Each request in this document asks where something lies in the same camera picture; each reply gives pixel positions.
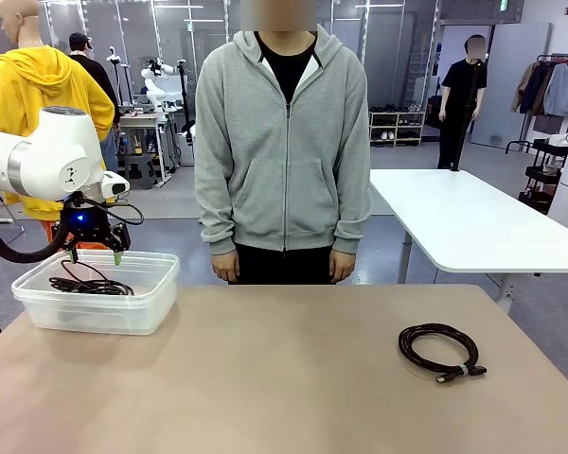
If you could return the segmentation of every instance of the hand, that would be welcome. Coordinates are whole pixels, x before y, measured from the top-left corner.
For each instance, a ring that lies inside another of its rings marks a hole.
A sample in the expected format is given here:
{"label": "hand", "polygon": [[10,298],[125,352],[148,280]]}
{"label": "hand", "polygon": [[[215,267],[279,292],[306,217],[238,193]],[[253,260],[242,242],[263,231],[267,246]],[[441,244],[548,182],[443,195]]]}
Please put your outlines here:
{"label": "hand", "polygon": [[332,284],[345,281],[356,269],[356,256],[351,253],[340,253],[334,249],[330,253],[330,276]]}
{"label": "hand", "polygon": [[212,270],[225,282],[238,282],[240,276],[240,260],[238,252],[224,253],[212,256]]}

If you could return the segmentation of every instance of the floor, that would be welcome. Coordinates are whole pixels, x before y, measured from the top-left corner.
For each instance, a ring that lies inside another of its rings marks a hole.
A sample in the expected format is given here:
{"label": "floor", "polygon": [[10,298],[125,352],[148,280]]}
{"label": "floor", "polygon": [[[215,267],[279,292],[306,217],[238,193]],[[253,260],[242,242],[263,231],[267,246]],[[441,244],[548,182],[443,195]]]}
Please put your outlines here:
{"label": "floor", "polygon": [[[374,148],[372,166],[433,168],[437,160],[436,151],[437,144],[425,144],[420,148]],[[503,151],[496,148],[467,144],[462,167],[516,197],[524,188],[524,170],[531,161],[530,156],[519,153],[505,156]],[[178,254],[182,259],[179,283],[183,286],[219,285],[210,269],[207,249],[200,240],[201,226],[193,216],[181,216],[191,215],[194,209],[197,213],[191,173],[191,169],[180,169],[172,181],[161,189],[132,191],[130,202],[138,204],[148,218],[142,226],[131,229],[133,249]],[[384,214],[387,210],[384,202],[376,208],[377,212]],[[44,245],[44,232],[38,224],[30,220],[22,222],[26,232],[12,246],[31,251]],[[0,232],[4,237],[10,237],[15,233],[14,226],[0,226]],[[394,284],[402,239],[403,229],[393,216],[372,217],[367,222],[365,240],[358,253],[357,270],[346,284]],[[29,268],[0,259],[1,326],[8,325],[22,311],[21,305],[12,299],[10,284]],[[414,248],[408,282],[429,284],[434,279],[435,268],[419,248]],[[440,271],[437,282],[478,285],[491,297],[497,293],[497,287],[481,274],[448,274]],[[524,278],[511,318],[568,377],[568,275]]]}

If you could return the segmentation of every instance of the shoe rack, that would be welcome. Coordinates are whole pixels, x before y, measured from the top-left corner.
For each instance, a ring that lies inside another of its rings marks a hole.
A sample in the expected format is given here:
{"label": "shoe rack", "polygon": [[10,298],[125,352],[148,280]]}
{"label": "shoe rack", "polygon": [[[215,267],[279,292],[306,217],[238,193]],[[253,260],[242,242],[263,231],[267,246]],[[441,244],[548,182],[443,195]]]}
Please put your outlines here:
{"label": "shoe rack", "polygon": [[[409,143],[420,145],[425,124],[425,112],[370,112],[370,144]],[[392,138],[382,138],[384,132],[393,133]]]}

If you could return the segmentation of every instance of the gray zip-up hoodie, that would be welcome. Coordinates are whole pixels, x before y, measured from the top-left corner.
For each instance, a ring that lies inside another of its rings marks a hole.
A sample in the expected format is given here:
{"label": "gray zip-up hoodie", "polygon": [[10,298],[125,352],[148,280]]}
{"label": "gray zip-up hoodie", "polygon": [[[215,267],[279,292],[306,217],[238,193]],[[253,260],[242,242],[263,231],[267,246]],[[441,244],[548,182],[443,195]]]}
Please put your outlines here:
{"label": "gray zip-up hoodie", "polygon": [[250,32],[212,52],[196,90],[196,193],[213,254],[234,242],[272,251],[356,253],[369,216],[366,76],[318,26],[293,101]]}

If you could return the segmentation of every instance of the clear plastic bin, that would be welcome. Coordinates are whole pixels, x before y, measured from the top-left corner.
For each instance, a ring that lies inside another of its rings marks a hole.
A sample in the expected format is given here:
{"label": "clear plastic bin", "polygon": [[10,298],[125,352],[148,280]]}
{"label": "clear plastic bin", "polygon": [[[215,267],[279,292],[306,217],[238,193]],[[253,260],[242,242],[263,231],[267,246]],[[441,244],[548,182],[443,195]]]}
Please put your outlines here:
{"label": "clear plastic bin", "polygon": [[[179,258],[167,253],[126,252],[119,266],[111,251],[78,250],[80,262],[108,279],[130,286],[134,296],[65,293],[53,289],[50,277],[70,278],[56,253],[12,283],[15,299],[26,307],[36,326],[66,331],[149,335],[169,313],[177,297]],[[100,279],[85,267],[67,264],[78,278]]]}

